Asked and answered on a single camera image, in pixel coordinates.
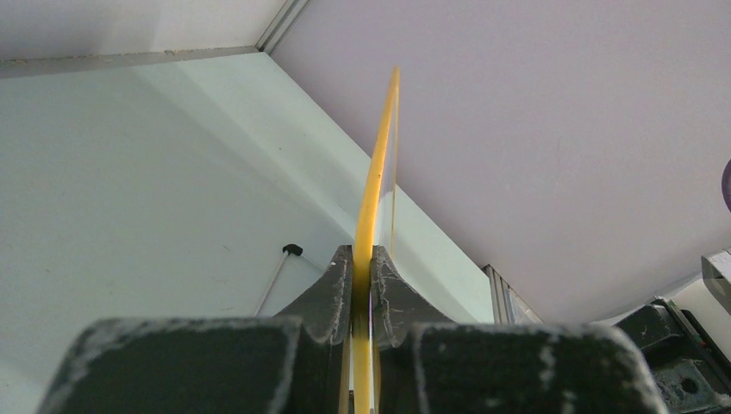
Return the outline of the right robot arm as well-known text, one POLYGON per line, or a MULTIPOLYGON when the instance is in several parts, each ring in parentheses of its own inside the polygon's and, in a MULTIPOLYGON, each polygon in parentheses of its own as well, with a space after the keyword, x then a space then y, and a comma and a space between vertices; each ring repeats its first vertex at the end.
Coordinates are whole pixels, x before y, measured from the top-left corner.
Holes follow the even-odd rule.
POLYGON ((670 413, 730 412, 730 360, 690 311, 656 297, 615 326, 643 353, 670 413))

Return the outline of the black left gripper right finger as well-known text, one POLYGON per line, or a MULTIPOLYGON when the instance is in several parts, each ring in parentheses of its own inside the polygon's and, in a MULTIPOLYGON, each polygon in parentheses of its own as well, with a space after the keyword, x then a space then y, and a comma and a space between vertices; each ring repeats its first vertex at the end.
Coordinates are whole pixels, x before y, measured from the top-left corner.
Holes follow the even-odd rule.
POLYGON ((371 287, 380 413, 665 413, 640 350, 606 325, 457 323, 383 247, 371 287))

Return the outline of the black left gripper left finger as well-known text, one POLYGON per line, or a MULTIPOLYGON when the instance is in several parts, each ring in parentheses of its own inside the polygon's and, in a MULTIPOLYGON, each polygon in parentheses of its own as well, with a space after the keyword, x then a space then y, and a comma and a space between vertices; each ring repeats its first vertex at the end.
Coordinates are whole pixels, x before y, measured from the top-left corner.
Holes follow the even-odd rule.
POLYGON ((271 317, 126 317, 84 328, 41 413, 345 413, 353 253, 271 317))

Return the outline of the yellow framed whiteboard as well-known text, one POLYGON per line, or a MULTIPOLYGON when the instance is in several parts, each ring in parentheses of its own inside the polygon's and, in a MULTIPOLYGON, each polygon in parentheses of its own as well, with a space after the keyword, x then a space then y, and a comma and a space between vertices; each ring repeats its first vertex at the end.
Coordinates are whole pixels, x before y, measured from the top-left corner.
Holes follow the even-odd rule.
POLYGON ((269 397, 269 413, 378 412, 375 267, 395 233, 400 86, 401 71, 394 67, 353 243, 336 249, 304 293, 259 320, 259 338, 274 349, 253 389, 269 397))

